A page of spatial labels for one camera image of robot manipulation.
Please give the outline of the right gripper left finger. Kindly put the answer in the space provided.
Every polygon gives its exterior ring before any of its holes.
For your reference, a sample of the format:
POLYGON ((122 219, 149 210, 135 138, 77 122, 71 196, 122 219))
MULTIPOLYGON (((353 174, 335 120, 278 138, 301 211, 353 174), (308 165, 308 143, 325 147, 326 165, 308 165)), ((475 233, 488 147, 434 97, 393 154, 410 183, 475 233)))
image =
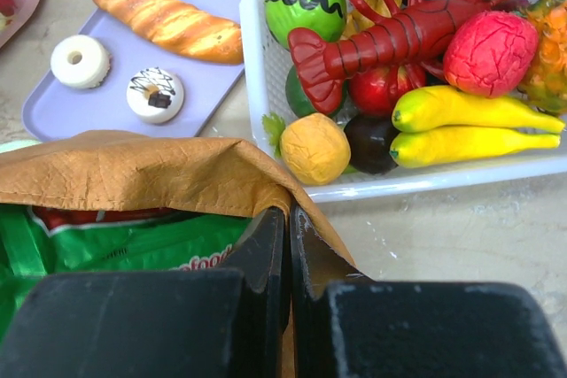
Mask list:
POLYGON ((286 327, 284 213, 255 217, 218 266, 55 274, 1 345, 4 377, 278 377, 286 327))

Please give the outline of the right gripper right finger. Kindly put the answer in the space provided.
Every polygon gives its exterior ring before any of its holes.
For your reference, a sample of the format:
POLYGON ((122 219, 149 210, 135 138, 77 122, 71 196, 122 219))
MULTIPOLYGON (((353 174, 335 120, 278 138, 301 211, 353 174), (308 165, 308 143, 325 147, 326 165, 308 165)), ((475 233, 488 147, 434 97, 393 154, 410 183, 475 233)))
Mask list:
POLYGON ((290 217, 299 377, 563 377, 537 302, 506 282, 384 282, 290 217))

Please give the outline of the green Chuba cassava chips bag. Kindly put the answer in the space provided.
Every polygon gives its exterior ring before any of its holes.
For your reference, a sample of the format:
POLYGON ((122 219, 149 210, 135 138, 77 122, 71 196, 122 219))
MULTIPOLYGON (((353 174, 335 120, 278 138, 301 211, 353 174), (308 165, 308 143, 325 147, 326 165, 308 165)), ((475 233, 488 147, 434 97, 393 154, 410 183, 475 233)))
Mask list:
POLYGON ((1 329, 49 274, 214 267, 249 222, 168 208, 117 212, 2 204, 1 329))

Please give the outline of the brown Trader Joe's bag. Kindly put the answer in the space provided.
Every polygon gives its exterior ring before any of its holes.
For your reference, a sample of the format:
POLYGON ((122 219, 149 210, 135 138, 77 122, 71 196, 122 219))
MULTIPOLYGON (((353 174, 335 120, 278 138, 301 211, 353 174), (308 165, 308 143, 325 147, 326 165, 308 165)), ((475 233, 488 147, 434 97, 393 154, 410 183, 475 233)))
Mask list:
POLYGON ((1 157, 2 204, 117 212, 168 208, 243 217, 249 219, 248 226, 269 208, 282 211, 286 327, 278 377, 299 377, 295 371, 292 311, 293 206, 300 206, 322 239, 352 264, 344 243, 302 186, 264 152, 242 139, 149 138, 128 132, 91 131, 9 151, 1 157))

